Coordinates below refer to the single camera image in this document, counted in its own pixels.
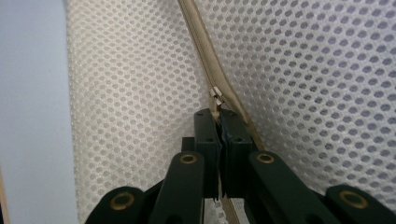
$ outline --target white wall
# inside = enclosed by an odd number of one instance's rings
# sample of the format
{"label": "white wall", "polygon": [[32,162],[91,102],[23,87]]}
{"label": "white wall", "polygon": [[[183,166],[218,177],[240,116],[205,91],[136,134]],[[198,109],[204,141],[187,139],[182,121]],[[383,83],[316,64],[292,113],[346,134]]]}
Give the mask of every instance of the white wall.
{"label": "white wall", "polygon": [[77,223],[62,0],[0,0],[0,167],[11,223]]}

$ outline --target zipper pull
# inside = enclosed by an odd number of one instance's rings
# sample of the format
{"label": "zipper pull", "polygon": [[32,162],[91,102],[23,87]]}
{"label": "zipper pull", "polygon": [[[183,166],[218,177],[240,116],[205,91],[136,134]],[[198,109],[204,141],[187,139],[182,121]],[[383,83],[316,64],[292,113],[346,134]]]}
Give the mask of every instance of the zipper pull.
{"label": "zipper pull", "polygon": [[213,87],[210,89],[210,96],[212,97],[212,115],[213,118],[215,118],[215,121],[218,121],[219,115],[220,115],[220,110],[221,110],[221,105],[224,103],[222,99],[222,93],[219,90],[217,86]]}

